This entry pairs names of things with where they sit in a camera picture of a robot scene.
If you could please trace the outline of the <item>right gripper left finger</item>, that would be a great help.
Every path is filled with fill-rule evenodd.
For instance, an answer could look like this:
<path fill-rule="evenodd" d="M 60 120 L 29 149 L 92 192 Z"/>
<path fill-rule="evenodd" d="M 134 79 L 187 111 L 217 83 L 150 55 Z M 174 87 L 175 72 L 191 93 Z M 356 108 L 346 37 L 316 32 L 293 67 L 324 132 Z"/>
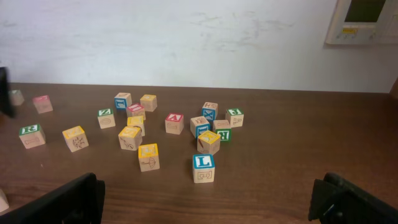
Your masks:
<path fill-rule="evenodd" d="M 105 182 L 84 174 L 18 209 L 1 223 L 101 223 Z"/>

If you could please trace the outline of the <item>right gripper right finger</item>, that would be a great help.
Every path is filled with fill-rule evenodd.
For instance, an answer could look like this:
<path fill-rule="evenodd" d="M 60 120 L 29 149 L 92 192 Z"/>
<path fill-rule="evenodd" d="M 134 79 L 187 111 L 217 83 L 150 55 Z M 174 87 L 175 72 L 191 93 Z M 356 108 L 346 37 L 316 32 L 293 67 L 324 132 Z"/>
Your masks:
<path fill-rule="evenodd" d="M 336 173 L 313 183 L 308 219 L 322 224 L 397 224 L 397 210 Z"/>

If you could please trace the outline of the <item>red A block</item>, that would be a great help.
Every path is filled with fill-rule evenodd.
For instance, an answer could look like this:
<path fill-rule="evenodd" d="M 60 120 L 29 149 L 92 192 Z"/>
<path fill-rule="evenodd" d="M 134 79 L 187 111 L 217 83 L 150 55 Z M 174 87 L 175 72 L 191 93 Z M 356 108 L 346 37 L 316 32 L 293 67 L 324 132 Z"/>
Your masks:
<path fill-rule="evenodd" d="M 165 119 L 165 131 L 169 134 L 180 134 L 184 127 L 183 114 L 170 113 Z"/>

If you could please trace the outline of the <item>green R block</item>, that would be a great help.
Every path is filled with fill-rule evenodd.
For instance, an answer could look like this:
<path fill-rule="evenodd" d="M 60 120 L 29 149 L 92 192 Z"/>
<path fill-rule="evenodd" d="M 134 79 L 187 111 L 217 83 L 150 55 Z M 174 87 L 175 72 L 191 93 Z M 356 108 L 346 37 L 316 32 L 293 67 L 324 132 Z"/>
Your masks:
<path fill-rule="evenodd" d="M 45 134 L 40 124 L 20 128 L 19 137 L 26 149 L 45 144 Z"/>

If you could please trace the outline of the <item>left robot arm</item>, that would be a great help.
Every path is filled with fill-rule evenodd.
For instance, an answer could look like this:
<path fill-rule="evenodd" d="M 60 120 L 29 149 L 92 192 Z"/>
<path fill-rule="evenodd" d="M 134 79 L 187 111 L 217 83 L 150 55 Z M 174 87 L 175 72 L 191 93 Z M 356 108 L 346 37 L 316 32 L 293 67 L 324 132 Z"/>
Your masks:
<path fill-rule="evenodd" d="M 10 97 L 9 97 L 9 83 L 7 80 L 7 74 L 8 70 L 6 67 L 1 67 L 1 82 L 0 82 L 0 91 L 1 91 L 1 113 L 5 114 L 6 116 L 10 118 L 14 118 L 16 115 L 16 112 L 14 110 L 14 107 L 11 103 Z"/>

